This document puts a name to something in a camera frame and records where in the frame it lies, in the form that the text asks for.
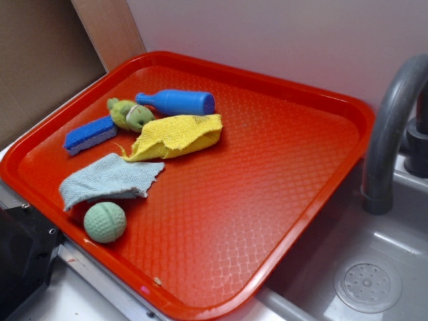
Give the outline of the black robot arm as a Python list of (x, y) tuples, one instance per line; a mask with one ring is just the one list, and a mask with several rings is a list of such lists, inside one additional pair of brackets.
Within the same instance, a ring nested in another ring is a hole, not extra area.
[(61, 240), (60, 229), (35, 207), (1, 210), (2, 320), (49, 287)]

